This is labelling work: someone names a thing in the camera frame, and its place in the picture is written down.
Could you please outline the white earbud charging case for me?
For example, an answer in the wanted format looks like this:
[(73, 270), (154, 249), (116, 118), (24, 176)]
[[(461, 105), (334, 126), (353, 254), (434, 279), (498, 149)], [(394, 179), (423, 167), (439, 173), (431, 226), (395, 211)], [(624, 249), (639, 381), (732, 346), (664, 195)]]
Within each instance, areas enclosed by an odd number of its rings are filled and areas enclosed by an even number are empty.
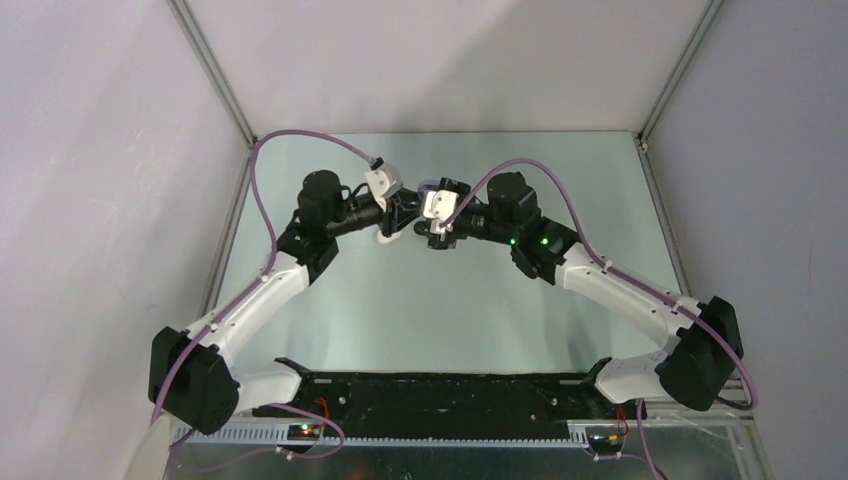
[(377, 231), (376, 232), (376, 240), (381, 245), (387, 245), (391, 242), (398, 240), (401, 237), (401, 235), (402, 235), (401, 232), (384, 234), (381, 231)]

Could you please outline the black earbud charging case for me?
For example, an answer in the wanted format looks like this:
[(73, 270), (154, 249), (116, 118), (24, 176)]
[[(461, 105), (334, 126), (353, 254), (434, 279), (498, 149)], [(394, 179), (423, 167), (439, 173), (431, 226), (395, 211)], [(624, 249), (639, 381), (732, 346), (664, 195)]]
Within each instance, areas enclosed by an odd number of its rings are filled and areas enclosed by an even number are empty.
[(428, 236), (429, 235), (429, 223), (425, 221), (419, 221), (414, 225), (414, 232), (419, 236)]

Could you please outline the purple earbud charging case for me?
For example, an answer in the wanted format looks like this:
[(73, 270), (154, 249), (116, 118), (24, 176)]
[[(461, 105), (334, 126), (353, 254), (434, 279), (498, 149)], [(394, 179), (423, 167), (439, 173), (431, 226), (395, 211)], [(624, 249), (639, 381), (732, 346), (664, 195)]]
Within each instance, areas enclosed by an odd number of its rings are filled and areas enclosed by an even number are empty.
[(419, 195), (425, 195), (429, 191), (437, 191), (439, 189), (439, 179), (425, 179), (417, 187)]

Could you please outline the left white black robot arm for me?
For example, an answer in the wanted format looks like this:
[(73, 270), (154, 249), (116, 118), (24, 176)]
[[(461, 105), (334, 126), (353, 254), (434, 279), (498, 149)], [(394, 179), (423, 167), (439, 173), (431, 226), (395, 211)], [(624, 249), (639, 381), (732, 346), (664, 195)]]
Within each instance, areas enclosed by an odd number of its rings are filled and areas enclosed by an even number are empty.
[(311, 412), (316, 390), (298, 370), (272, 361), (244, 371), (236, 360), (283, 305), (327, 270), (339, 252), (338, 237), (375, 226), (392, 240), (420, 213), (420, 195), (403, 187), (390, 165), (367, 172), (355, 188), (329, 170), (307, 175), (291, 221), (244, 289), (188, 327), (165, 327), (154, 337), (149, 397), (155, 416), (168, 413), (212, 434), (234, 414), (273, 403), (292, 416)]

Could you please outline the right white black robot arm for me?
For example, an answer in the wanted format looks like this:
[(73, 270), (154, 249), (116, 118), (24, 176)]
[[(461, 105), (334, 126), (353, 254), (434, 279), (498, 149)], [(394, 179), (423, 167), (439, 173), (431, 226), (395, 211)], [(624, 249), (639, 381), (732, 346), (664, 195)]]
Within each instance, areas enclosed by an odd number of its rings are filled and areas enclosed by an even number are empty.
[(595, 260), (577, 231), (542, 214), (537, 195), (518, 172), (494, 175), (480, 202), (469, 185), (444, 179), (420, 192), (423, 221), (415, 230), (445, 250), (474, 238), (509, 247), (528, 278), (581, 294), (629, 320), (657, 347), (627, 359), (598, 361), (581, 392), (585, 411), (606, 418), (639, 398), (669, 397), (696, 411), (721, 402), (742, 358), (734, 307), (700, 302), (662, 289), (603, 259)]

